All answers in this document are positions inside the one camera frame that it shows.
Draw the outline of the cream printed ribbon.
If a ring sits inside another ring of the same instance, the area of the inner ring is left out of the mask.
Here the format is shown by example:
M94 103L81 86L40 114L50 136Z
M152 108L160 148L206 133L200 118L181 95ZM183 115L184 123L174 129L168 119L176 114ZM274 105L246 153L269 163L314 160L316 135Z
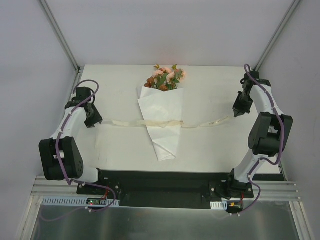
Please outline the cream printed ribbon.
M170 121L157 121L157 120L134 120L134 121L120 121L114 119L107 119L102 124L99 125L98 129L100 131L97 132L95 137L95 149L100 148L102 144L102 125L110 125L114 127L124 127L124 128L138 128L142 126L146 127L175 127L180 126L185 129L197 129L197 128L210 128L223 124L226 121L229 121L231 117L229 115L209 122L204 122L197 125L186 124L183 120L170 120Z

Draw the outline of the translucent white wrapping paper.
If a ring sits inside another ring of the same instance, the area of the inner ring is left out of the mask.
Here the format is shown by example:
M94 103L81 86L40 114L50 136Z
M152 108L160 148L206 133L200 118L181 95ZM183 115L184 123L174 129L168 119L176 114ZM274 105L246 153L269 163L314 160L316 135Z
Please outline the translucent white wrapping paper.
M140 86L138 105L158 161L174 160L181 136L184 89L161 91Z

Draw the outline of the pink rose stem with leaves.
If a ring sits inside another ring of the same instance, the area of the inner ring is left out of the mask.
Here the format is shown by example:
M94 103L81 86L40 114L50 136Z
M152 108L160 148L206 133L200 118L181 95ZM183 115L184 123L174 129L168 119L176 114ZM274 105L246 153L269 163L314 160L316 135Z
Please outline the pink rose stem with leaves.
M159 64L156 64L154 66L154 69L156 71L157 69L163 68L163 67L161 67ZM168 91L176 90L178 88L178 85L186 78L186 72L183 69L178 68L178 66L176 64L172 65L171 67L167 67L167 68L172 69L175 73L171 82L166 81L166 85L168 86Z

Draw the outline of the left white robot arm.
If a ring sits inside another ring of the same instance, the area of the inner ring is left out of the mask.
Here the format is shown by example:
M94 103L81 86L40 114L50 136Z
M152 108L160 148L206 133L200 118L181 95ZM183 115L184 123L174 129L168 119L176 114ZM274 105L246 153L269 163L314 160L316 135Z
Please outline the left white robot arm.
M88 183L88 188L99 195L105 191L106 183L99 178L99 170L85 165L81 152L91 148L89 143L77 145L81 130L94 129L103 118L97 110L93 89L77 87L75 96L64 108L64 116L56 132L39 142L39 153L43 173L48 181L72 180Z

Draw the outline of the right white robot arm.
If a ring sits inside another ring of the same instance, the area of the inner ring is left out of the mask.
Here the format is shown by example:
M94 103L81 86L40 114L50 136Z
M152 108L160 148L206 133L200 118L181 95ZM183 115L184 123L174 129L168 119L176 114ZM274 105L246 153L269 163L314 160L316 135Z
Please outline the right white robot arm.
M273 166L280 163L293 125L293 118L277 106L270 81L261 79L248 65L244 68L240 81L243 90L238 92L233 105L234 117L250 113L252 106L258 116L248 136L247 154L228 175L225 184L228 198L240 198L248 193L254 175L265 162Z

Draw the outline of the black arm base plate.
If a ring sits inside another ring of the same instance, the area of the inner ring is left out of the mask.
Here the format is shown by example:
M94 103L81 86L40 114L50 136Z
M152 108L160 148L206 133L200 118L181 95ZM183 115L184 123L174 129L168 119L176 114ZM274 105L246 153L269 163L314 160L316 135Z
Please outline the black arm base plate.
M233 173L146 172L102 170L98 181L77 184L78 195L96 196L121 207L209 209L211 202L252 200L254 185Z

